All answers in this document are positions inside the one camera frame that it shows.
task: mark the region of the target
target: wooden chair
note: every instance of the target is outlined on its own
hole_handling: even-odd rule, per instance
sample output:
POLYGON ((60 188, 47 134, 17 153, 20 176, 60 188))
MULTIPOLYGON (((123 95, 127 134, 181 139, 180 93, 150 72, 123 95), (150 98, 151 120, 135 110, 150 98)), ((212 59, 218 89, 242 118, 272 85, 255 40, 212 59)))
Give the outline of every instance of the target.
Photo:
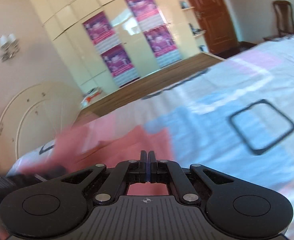
POLYGON ((265 37, 265 41, 271 41, 294 34, 294 17, 292 4, 285 0, 276 0, 272 3, 276 14, 276 26, 278 35, 265 37))

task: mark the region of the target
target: pink blanket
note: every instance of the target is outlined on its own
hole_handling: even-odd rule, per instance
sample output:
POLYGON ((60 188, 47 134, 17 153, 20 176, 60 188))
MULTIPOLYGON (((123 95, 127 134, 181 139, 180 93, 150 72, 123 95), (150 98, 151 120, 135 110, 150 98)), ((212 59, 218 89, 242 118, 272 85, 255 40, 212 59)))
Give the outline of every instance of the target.
MULTIPOLYGON (((111 120, 113 115, 108 116, 65 130, 57 136, 52 154, 41 163, 21 167, 20 172, 43 173, 60 165, 71 173, 96 163, 111 168, 125 160, 139 160, 141 150, 153 150, 158 160, 173 160, 167 129, 148 134, 141 126, 136 126, 124 137, 110 140, 114 122, 111 120)), ((168 195, 168 192, 164 184, 137 183, 130 186, 128 194, 168 195)))

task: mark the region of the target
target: wall lamp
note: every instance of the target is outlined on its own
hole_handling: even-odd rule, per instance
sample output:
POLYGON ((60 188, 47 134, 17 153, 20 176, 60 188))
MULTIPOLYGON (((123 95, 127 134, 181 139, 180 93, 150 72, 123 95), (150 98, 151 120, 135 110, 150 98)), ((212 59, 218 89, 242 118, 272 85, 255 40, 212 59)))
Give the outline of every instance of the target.
POLYGON ((0 58, 3 62, 16 55, 16 53, 19 51, 19 45, 18 39, 16 39, 13 33, 8 37, 5 35, 0 37, 0 49, 2 50, 0 58))

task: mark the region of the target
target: door handle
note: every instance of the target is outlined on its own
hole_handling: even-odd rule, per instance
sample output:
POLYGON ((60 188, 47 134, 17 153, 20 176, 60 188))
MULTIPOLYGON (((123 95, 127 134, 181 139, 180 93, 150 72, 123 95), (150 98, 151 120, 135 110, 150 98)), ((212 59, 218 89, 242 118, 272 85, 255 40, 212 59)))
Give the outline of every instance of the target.
POLYGON ((195 12, 195 14, 196 14, 196 18, 200 20, 200 19, 201 19, 201 15, 202 15, 203 13, 204 13, 204 12, 196 11, 196 12, 195 12))

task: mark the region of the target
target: brown door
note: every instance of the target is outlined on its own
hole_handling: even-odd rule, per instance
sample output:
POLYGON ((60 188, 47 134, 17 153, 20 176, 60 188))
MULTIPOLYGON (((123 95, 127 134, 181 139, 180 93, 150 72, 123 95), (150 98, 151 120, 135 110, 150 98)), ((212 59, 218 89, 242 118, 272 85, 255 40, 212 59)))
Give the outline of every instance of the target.
POLYGON ((238 45, 234 26, 224 0, 189 0, 195 7, 199 26, 206 30, 205 40, 211 53, 219 53, 238 45))

